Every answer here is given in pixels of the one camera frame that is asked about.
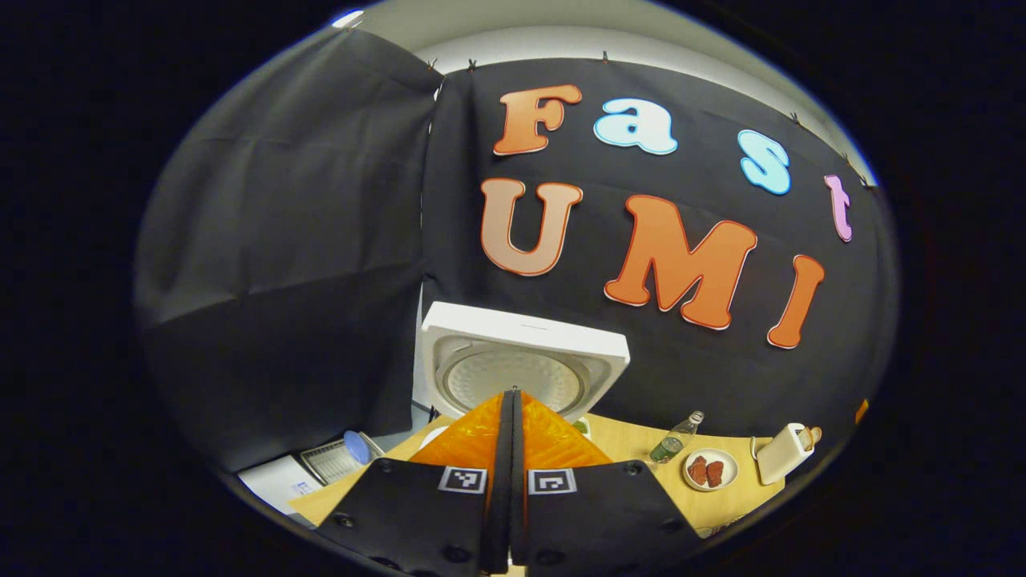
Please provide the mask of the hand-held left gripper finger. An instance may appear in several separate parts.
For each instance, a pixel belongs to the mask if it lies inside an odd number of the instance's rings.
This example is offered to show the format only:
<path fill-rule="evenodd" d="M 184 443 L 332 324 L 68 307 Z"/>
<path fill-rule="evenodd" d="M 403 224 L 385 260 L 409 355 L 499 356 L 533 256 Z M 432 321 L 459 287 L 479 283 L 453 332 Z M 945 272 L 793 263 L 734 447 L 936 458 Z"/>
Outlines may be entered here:
<path fill-rule="evenodd" d="M 428 456 L 378 458 L 318 532 L 351 554 L 413 576 L 508 570 L 514 394 L 452 423 Z"/>
<path fill-rule="evenodd" d="M 644 463 L 611 460 L 521 392 L 513 559 L 528 576 L 646 576 L 696 554 L 689 521 Z"/>

